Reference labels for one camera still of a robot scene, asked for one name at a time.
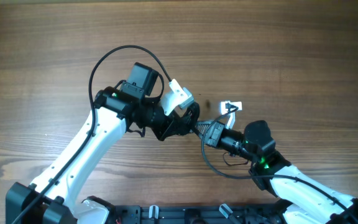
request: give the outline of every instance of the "black base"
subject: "black base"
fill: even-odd
[[[274,204],[252,204],[230,208],[240,223],[264,224],[273,223],[270,220],[273,207]],[[122,224],[185,224],[185,211],[188,209],[199,210],[200,218],[208,224],[232,224],[232,221],[222,215],[219,207],[160,207],[158,220],[154,220],[149,219],[149,207],[116,206]]]

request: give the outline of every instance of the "wire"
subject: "wire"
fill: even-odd
[[[222,155],[222,158],[223,158],[223,162],[228,165],[228,166],[239,166],[239,165],[247,165],[249,160],[246,160],[246,162],[243,162],[243,163],[240,163],[240,164],[230,164],[226,161],[226,159],[224,158],[224,155],[228,154],[228,152],[225,152],[223,155]]]
[[[143,128],[142,131],[139,131],[139,130],[133,131],[133,130],[131,130],[131,129],[128,128],[127,132],[140,134],[140,137],[141,137],[141,138],[144,138],[145,133],[146,133],[146,128]]]
[[[217,168],[215,168],[214,166],[212,166],[212,164],[209,162],[208,158],[206,157],[205,154],[205,148],[204,148],[204,143],[205,143],[205,139],[206,136],[208,135],[209,130],[214,126],[215,123],[217,123],[219,120],[227,117],[229,114],[235,112],[238,110],[238,107],[234,107],[234,110],[228,111],[225,114],[222,114],[221,116],[219,116],[218,118],[216,118],[215,120],[213,120],[208,128],[205,131],[205,134],[203,135],[203,137],[201,138],[201,153],[203,155],[203,159],[205,161],[205,163],[208,165],[209,168],[211,168],[211,170],[213,170],[215,173],[226,177],[226,178],[230,178],[230,179],[237,179],[237,180],[249,180],[249,179],[263,179],[263,178],[285,178],[285,179],[290,179],[290,180],[295,180],[297,182],[301,182],[302,184],[306,184],[307,186],[317,190],[318,192],[320,192],[321,194],[323,194],[324,196],[326,196],[328,199],[332,200],[334,203],[338,204],[343,210],[344,212],[348,213],[348,215],[356,222],[358,223],[358,219],[349,211],[349,209],[346,208],[345,205],[343,205],[338,199],[336,199],[335,197],[332,197],[331,195],[329,195],[328,193],[326,193],[325,191],[321,190],[320,188],[316,187],[315,185],[300,179],[299,177],[292,177],[289,175],[255,175],[255,176],[235,176],[235,175],[229,175],[229,174],[225,174],[219,170],[217,170]]]
[[[161,74],[158,74],[158,77],[160,77],[161,79],[161,92],[159,94],[159,96],[156,96],[156,97],[148,97],[148,98],[145,98],[145,101],[146,102],[155,102],[155,103],[158,103],[164,93],[164,79],[162,78],[162,75]]]
[[[121,85],[123,82],[125,82],[126,80],[120,80],[117,84],[116,84],[116,86],[114,87],[115,89],[116,88],[118,88],[119,87],[119,85]]]
[[[88,83],[88,96],[89,96],[89,103],[91,105],[91,112],[92,112],[92,124],[91,124],[91,129],[88,131],[88,135],[86,136],[85,140],[83,141],[82,145],[78,148],[78,150],[74,153],[74,155],[67,161],[67,163],[62,167],[62,169],[56,174],[56,176],[50,180],[49,184],[36,196],[36,198],[33,199],[33,201],[31,201],[30,204],[28,204],[28,206],[26,206],[25,209],[23,209],[23,211],[20,212],[20,214],[15,218],[15,220],[12,222],[12,224],[16,224],[17,222],[19,222],[24,215],[27,214],[27,212],[29,212],[31,210],[31,208],[38,203],[38,201],[48,192],[48,190],[54,185],[56,184],[56,182],[58,181],[58,179],[62,176],[62,174],[67,170],[67,168],[71,165],[71,163],[77,158],[77,156],[81,153],[81,151],[84,149],[84,147],[86,146],[86,144],[88,143],[88,141],[91,139],[92,135],[93,135],[93,131],[95,128],[95,121],[96,121],[96,110],[94,108],[94,104],[93,104],[93,96],[92,96],[92,81],[93,81],[93,77],[94,77],[94,73],[96,72],[96,69],[98,69],[99,65],[103,62],[104,59],[106,59],[109,55],[111,55],[112,53],[116,52],[117,50],[121,50],[121,49],[127,49],[127,48],[133,48],[133,49],[139,49],[139,50],[143,50],[144,52],[147,52],[149,55],[151,55],[156,61],[157,63],[160,65],[162,71],[164,72],[165,76],[167,77],[167,79],[169,81],[172,81],[172,79],[169,77],[166,69],[164,68],[164,66],[162,65],[161,61],[157,58],[157,56],[155,56],[151,51],[147,50],[144,47],[141,46],[137,46],[137,45],[123,45],[120,47],[116,47],[115,49],[110,50],[107,54],[105,54],[98,62],[97,64],[94,66],[92,72],[91,72],[91,76],[89,77],[89,83]]]

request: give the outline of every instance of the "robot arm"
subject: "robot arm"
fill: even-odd
[[[161,99],[160,104],[158,104],[159,98],[146,98],[145,95],[150,95],[158,76],[155,70],[136,63],[131,76],[128,81],[122,83],[120,90],[107,87],[99,91],[94,101],[96,120],[92,121],[90,115],[58,159],[28,187],[15,183],[8,191],[6,223],[11,223],[74,155],[87,138],[92,122],[96,124],[92,138],[55,185],[45,193],[42,200],[21,222],[104,223],[108,217],[116,215],[113,205],[98,198],[87,198],[79,205],[75,205],[75,201],[99,160],[117,140],[122,138],[132,123],[139,128],[151,128],[160,141],[172,135],[186,135],[193,131],[201,138],[205,135],[207,145],[224,149],[232,156],[240,156],[252,161],[249,173],[257,186],[292,203],[281,214],[285,222],[327,223],[335,216],[343,220],[348,217],[346,211],[337,203],[302,181],[313,184],[346,208],[358,212],[358,202],[353,200],[352,196],[341,194],[317,183],[285,160],[275,150],[275,141],[265,121],[250,123],[245,128],[244,134],[231,129],[235,120],[234,115],[231,116],[228,125],[217,122],[209,127],[211,123],[208,121],[197,122],[200,114],[198,104],[194,102],[191,93],[175,80],[170,82],[171,91]],[[232,106],[239,106],[236,103],[231,106],[229,101],[225,104],[227,110]],[[173,110],[176,106],[186,109],[182,117]],[[302,181],[283,178],[284,175]]]
[[[239,106],[238,103],[231,103],[230,101],[225,103],[226,108]],[[205,128],[207,124],[213,126],[208,130]],[[346,208],[355,207],[356,198],[318,183],[284,159],[276,151],[275,141],[271,137],[270,129],[265,121],[255,121],[248,124],[244,134],[227,128],[227,125],[224,126],[219,122],[215,124],[205,121],[199,122],[197,128],[200,130],[198,135],[201,139],[206,135],[205,143],[208,146],[224,149],[231,156],[240,156],[251,161],[250,177],[269,176],[268,178],[252,179],[260,190],[267,190],[274,196],[292,203],[282,213],[282,219],[287,223],[327,223],[333,217],[339,217],[340,214],[345,215],[349,212],[345,212],[338,203]],[[285,176],[294,177],[295,180],[285,178]],[[314,185],[315,188],[306,185],[303,181]]]

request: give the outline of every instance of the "wood grain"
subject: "wood grain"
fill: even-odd
[[[0,6],[0,223],[4,197],[65,148],[87,114],[90,71],[108,50],[153,51],[171,77],[218,115],[242,101],[236,129],[265,119],[277,149],[304,173],[358,196],[358,2],[116,2]],[[138,50],[100,66],[94,93],[128,77]],[[156,84],[154,94],[158,94]],[[221,151],[213,164],[231,174]],[[79,200],[206,205],[276,201],[249,180],[215,175],[193,135],[157,141],[126,134],[103,157]]]

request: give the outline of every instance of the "white plastic part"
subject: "white plastic part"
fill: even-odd
[[[161,99],[161,106],[166,116],[168,116],[175,107],[179,106],[180,109],[183,110],[194,102],[194,97],[190,91],[185,87],[182,89],[175,79],[169,82],[169,87],[171,91],[166,93]]]
[[[225,218],[229,218],[229,215],[233,213],[231,208],[228,205],[226,205],[225,203],[223,203],[223,204],[221,204],[221,206],[219,206],[219,211],[222,213],[222,215]]]
[[[315,220],[308,212],[295,204],[287,208],[283,217],[288,224],[320,224],[320,222]]]
[[[60,171],[82,145],[87,136],[87,132],[91,128],[91,123],[92,114],[90,113],[84,126],[67,145],[66,149],[52,165],[32,181],[32,183],[37,184],[35,188],[37,192],[41,192],[48,185],[49,180],[56,176],[58,171]],[[117,118],[117,113],[109,109],[96,109],[95,135],[88,141],[78,157],[62,174],[58,180],[58,184],[51,187],[45,196],[50,199],[55,199],[56,196],[63,197],[65,199],[63,204],[73,212],[75,200],[88,176],[107,150],[125,134],[125,131],[125,119]]]
[[[229,109],[226,108],[226,104],[231,104],[234,105],[236,107],[238,107],[239,109],[237,111],[241,111],[242,110],[242,103],[241,101],[238,102],[230,102],[229,100],[227,101],[222,101],[221,102],[221,114],[225,114],[227,112],[229,112]],[[227,121],[227,124],[225,126],[226,129],[232,129],[234,126],[234,123],[236,122],[236,115],[235,112],[229,114],[229,120]]]
[[[158,219],[160,213],[160,208],[156,205],[152,205],[149,207],[149,218],[155,218]]]
[[[103,224],[109,216],[109,210],[92,200],[84,200],[74,209],[73,216],[78,219],[77,224]]]
[[[337,198],[347,208],[353,204],[351,201],[354,198],[353,196],[342,194],[324,186],[323,184],[320,184],[319,182],[302,174],[294,165],[284,167],[275,174],[289,175],[305,180],[325,191],[330,196]],[[270,180],[270,183],[272,184],[275,193],[280,198],[296,204],[319,223],[326,223],[330,221],[330,216],[333,213],[340,214],[343,212],[343,209],[338,204],[335,204],[322,193],[307,186],[306,184],[285,178],[273,178]]]

